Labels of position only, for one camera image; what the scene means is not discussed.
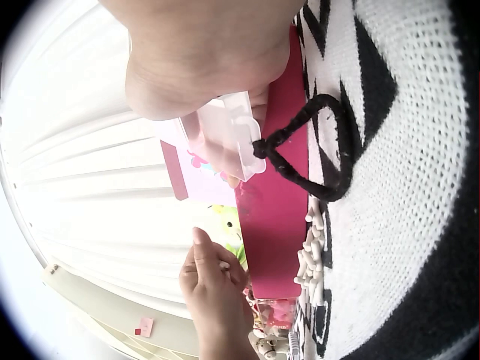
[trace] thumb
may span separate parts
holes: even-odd
[[[193,257],[199,283],[209,285],[222,279],[218,256],[212,245],[212,240],[200,228],[193,228]]]

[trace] pink cartoon picture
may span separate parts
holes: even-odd
[[[227,181],[227,174],[224,171],[221,172],[216,172],[213,170],[212,165],[201,157],[199,157],[197,154],[191,153],[190,151],[187,150],[187,153],[189,153],[190,156],[192,156],[192,166],[197,169],[204,169],[207,170],[208,172],[213,173],[213,176],[216,176],[217,174],[220,176],[220,178],[223,181]]]

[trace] pink paper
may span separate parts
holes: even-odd
[[[140,319],[140,325],[138,326],[140,329],[140,336],[143,337],[150,337],[152,333],[152,326],[153,326],[153,319],[148,317],[143,317]]]
[[[305,105],[298,35],[290,29],[290,59],[283,75],[269,88],[268,109],[262,136],[266,138],[289,124]],[[307,128],[297,130],[278,152],[304,177],[308,177]],[[284,299],[300,295],[293,282],[299,263],[297,250],[305,241],[308,194],[284,179],[267,160],[267,169],[235,190],[243,243],[258,299]]]
[[[227,183],[223,172],[188,150],[177,148],[178,160],[188,197],[209,204],[236,207],[235,191]]]

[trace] knit texture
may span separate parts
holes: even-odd
[[[353,176],[323,203],[324,306],[302,294],[302,359],[451,360],[479,328],[476,28],[461,2],[309,0],[307,98],[347,115]],[[338,183],[337,119],[308,124],[309,177]]]

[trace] white curtain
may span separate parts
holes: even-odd
[[[127,30],[95,0],[46,1],[7,49],[0,143],[47,258],[137,303],[189,317],[178,273],[209,204],[173,195],[152,122],[125,102]]]

